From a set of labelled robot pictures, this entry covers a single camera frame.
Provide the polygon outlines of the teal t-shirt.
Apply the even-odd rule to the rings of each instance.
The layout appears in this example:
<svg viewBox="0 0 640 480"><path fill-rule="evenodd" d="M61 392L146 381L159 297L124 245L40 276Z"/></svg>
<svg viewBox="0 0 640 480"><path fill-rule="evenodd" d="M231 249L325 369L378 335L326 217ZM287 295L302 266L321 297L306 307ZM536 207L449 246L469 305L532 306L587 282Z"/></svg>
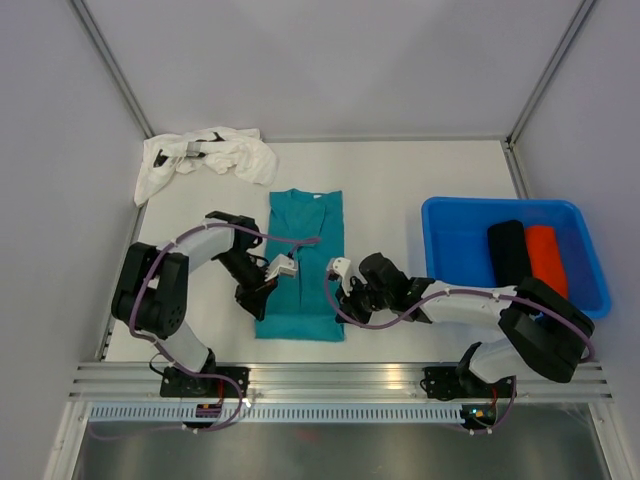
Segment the teal t-shirt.
<svg viewBox="0 0 640 480"><path fill-rule="evenodd" d="M278 279L278 287L267 300L264 319L255 323L255 337L344 341L344 327L335 320L324 289L327 265L345 253L342 193L290 189L270 193L269 204L269 235L295 240L318 237L320 241L293 253L298 273Z"/></svg>

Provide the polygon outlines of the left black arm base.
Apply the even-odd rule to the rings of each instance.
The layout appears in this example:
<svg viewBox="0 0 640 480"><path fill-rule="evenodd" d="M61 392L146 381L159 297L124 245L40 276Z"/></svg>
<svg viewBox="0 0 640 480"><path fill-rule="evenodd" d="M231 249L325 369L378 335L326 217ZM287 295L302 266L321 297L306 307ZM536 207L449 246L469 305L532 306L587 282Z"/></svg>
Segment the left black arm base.
<svg viewBox="0 0 640 480"><path fill-rule="evenodd" d="M249 386L250 369L247 367L218 367L216 374L235 381L243 395ZM238 392L227 381L221 379L195 378L174 368L163 371L159 395L161 398L237 398Z"/></svg>

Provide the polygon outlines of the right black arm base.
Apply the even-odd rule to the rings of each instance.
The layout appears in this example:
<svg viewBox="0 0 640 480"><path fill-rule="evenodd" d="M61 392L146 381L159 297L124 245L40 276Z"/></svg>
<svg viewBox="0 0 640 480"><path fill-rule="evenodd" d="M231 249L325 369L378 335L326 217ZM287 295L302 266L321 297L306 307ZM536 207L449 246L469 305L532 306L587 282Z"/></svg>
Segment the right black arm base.
<svg viewBox="0 0 640 480"><path fill-rule="evenodd" d="M468 371L454 366L432 366L422 369L420 387L429 399L452 401L457 399L509 398L513 381L503 378L496 383L486 383Z"/></svg>

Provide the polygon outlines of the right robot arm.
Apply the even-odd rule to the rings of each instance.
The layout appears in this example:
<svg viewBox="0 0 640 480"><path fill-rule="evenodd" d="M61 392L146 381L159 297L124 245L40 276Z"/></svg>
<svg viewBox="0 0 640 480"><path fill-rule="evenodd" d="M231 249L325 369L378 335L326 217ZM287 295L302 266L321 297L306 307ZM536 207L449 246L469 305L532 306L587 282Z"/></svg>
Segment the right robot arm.
<svg viewBox="0 0 640 480"><path fill-rule="evenodd" d="M370 319L388 310L401 322L467 325L491 330L497 338L476 341L454 369L459 388L472 396L531 373L569 383L576 368L595 355L595 325L580 309L543 281L526 277L519 284L472 288L427 277L407 277L380 253L357 267L344 257L329 261L326 283L337 283L327 299L339 321L371 330Z"/></svg>

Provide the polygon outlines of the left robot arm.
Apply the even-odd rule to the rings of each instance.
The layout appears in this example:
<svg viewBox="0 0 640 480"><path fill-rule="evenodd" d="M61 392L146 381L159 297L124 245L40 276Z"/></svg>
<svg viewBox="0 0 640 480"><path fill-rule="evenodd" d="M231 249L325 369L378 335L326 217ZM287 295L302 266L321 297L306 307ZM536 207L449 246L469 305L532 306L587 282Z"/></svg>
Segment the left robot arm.
<svg viewBox="0 0 640 480"><path fill-rule="evenodd" d="M214 211L162 247L136 242L127 250L111 314L183 371L183 383L195 395L212 393L218 372L214 353L186 323L190 274L220 262L237 283L236 303L262 321L278 284L250 253L263 238L253 218Z"/></svg>

